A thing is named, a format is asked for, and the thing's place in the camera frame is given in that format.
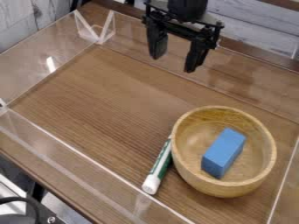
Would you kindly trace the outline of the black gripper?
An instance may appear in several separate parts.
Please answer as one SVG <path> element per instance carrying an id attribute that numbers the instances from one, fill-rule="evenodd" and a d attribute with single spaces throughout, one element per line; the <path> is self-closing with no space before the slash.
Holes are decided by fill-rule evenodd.
<path id="1" fill-rule="evenodd" d="M 184 72 L 192 73 L 203 64 L 209 49 L 215 49 L 224 24 L 208 12 L 209 0 L 144 0 L 143 23 L 148 51 L 157 60 L 167 51 L 168 33 L 191 41 Z"/>

